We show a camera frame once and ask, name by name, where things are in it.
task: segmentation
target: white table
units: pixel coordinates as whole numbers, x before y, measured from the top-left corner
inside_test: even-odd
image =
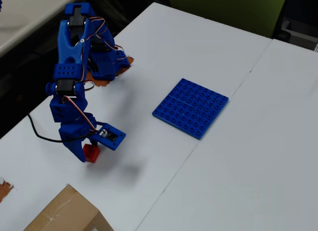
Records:
[[[183,77],[232,96],[271,42],[156,3],[115,39],[133,66],[88,92],[86,111],[125,140],[115,152],[101,147],[96,164],[82,163],[38,139],[24,118],[0,140],[0,174],[16,188],[0,204],[1,231],[22,230],[67,183],[116,231],[134,231],[199,142],[153,117],[154,109]],[[59,139],[50,100],[31,115],[41,135]]]
[[[138,231],[318,230],[317,58],[274,40]]]
[[[2,0],[0,57],[75,0]]]

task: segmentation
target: red block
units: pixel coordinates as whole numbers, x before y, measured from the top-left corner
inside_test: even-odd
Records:
[[[85,144],[83,150],[86,161],[95,163],[100,153],[99,147],[97,145]]]

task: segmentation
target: lego baseplate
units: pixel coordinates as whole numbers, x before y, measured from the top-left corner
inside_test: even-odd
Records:
[[[201,139],[228,100],[183,78],[155,109],[153,116]]]

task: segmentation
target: green chair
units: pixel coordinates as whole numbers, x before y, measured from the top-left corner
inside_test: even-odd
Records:
[[[285,0],[170,0],[171,6],[213,21],[273,37]]]

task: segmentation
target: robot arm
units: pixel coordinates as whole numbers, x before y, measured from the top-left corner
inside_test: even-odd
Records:
[[[61,123],[62,140],[87,135],[92,145],[101,143],[115,150],[126,134],[109,124],[97,122],[92,114],[84,112],[87,107],[84,84],[87,69],[96,80],[114,80],[122,67],[129,67],[129,62],[124,51],[115,45],[105,20],[95,15],[89,3],[67,4],[65,14],[69,19],[60,24],[55,82],[46,87],[47,94],[53,95],[50,107],[54,121]],[[71,42],[72,35],[79,38],[75,45]],[[84,139],[63,143],[83,162],[86,161],[81,146]]]

